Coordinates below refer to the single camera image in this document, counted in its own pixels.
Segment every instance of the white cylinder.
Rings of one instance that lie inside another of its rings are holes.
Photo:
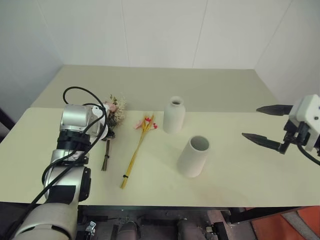
[[[186,115],[184,100],[179,96],[173,96],[170,103],[164,108],[163,130],[168,134],[178,133]]]
[[[178,171],[189,178],[198,176],[204,168],[209,148],[209,141],[205,137],[191,137],[178,159]]]

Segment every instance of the white cup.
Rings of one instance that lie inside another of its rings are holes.
[[[198,176],[206,163],[209,148],[209,141],[204,136],[191,137],[178,159],[178,171],[189,178]]]

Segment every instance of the white ceramic vase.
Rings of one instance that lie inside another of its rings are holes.
[[[188,178],[198,176],[206,163],[209,148],[209,141],[205,137],[191,137],[178,159],[178,171]]]
[[[178,133],[184,124],[185,115],[184,100],[179,96],[171,97],[164,108],[163,130],[168,134]]]

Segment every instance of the pink flower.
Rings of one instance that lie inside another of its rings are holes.
[[[141,126],[142,126],[142,121],[140,120],[140,121],[134,126],[134,129],[141,128]]]
[[[114,113],[115,111],[117,111],[117,106],[114,105],[113,103],[110,103],[110,102],[106,102],[106,104],[109,106],[109,110],[110,112]]]

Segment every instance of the white wall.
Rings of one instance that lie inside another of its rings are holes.
[[[281,103],[320,95],[320,0],[293,0],[255,70]]]
[[[319,2],[0,0],[0,107],[16,121],[62,64],[256,66],[278,99],[290,102],[315,89]]]

